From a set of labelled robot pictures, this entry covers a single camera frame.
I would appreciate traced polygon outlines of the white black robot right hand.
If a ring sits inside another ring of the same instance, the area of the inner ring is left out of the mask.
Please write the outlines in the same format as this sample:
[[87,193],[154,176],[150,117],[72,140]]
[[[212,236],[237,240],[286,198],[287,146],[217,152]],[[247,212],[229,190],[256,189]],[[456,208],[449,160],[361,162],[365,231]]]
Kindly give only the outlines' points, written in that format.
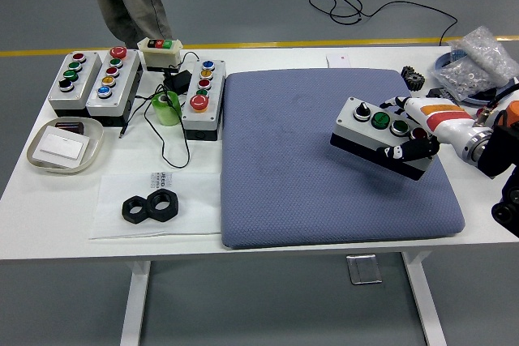
[[398,96],[381,106],[403,109],[428,133],[426,138],[377,149],[378,154],[390,160],[420,160],[435,155],[440,144],[446,143],[453,146],[463,161],[476,164],[483,141],[490,136],[489,131],[474,125],[474,119],[462,107],[446,98]]

